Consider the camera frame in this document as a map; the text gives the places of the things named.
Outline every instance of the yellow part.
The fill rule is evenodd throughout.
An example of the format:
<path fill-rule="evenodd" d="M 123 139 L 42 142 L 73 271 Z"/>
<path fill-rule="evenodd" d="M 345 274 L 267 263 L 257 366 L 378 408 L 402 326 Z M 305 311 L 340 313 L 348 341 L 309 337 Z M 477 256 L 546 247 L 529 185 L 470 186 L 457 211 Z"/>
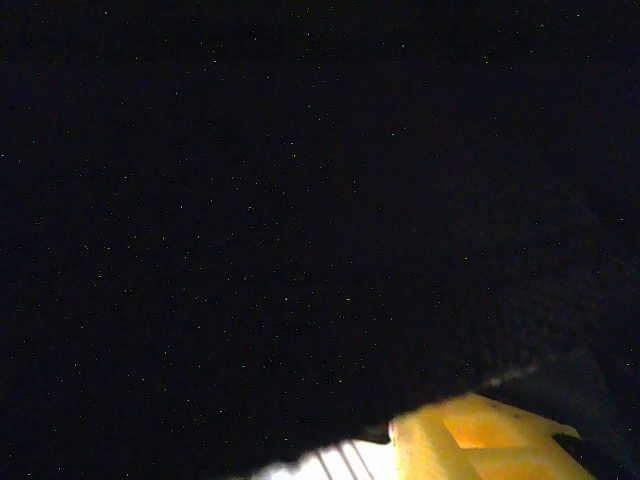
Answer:
<path fill-rule="evenodd" d="M 595 480 L 552 435 L 566 425 L 476 394 L 390 425 L 398 480 Z"/>

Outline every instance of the black background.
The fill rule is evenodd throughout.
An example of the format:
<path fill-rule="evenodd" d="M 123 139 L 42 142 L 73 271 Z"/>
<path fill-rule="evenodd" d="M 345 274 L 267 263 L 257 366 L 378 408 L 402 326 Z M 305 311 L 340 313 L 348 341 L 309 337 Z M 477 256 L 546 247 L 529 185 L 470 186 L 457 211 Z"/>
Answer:
<path fill-rule="evenodd" d="M 447 5 L 2 7 L 12 478 L 242 473 L 580 340 L 628 389 L 637 7 Z M 609 283 L 474 323 L 505 252 Z"/>

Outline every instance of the yellow plastic object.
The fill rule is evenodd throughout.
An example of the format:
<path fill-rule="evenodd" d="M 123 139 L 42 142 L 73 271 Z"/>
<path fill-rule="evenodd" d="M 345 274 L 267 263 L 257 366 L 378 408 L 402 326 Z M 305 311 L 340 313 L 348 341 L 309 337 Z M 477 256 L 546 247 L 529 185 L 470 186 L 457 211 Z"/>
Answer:
<path fill-rule="evenodd" d="M 398 480 L 595 480 L 552 435 L 571 427 L 480 395 L 390 424 Z"/>

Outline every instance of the dark fabric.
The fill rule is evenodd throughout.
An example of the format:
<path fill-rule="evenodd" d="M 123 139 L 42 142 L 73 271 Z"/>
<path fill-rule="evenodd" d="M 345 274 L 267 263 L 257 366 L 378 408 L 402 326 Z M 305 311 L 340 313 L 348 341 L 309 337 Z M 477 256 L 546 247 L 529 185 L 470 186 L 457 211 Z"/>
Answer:
<path fill-rule="evenodd" d="M 632 364 L 637 219 L 591 194 L 635 193 L 606 82 L 74 68 L 3 88 L 25 472 L 245 473 L 575 346 Z"/>

